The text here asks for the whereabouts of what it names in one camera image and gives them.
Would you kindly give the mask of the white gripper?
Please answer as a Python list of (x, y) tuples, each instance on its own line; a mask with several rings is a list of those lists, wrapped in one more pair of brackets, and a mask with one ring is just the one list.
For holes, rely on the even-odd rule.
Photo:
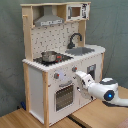
[(82, 71), (77, 71), (75, 75), (76, 75), (76, 79), (77, 79), (82, 97), (90, 98), (91, 95), (88, 92), (88, 87), (93, 82), (92, 76)]

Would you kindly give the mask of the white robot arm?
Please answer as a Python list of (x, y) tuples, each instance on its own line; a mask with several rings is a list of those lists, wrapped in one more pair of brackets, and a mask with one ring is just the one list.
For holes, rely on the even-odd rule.
[(121, 99), (118, 95), (118, 82), (112, 78), (104, 78), (96, 83), (90, 74), (78, 71), (76, 79), (83, 98), (94, 96), (106, 106), (128, 107), (128, 99)]

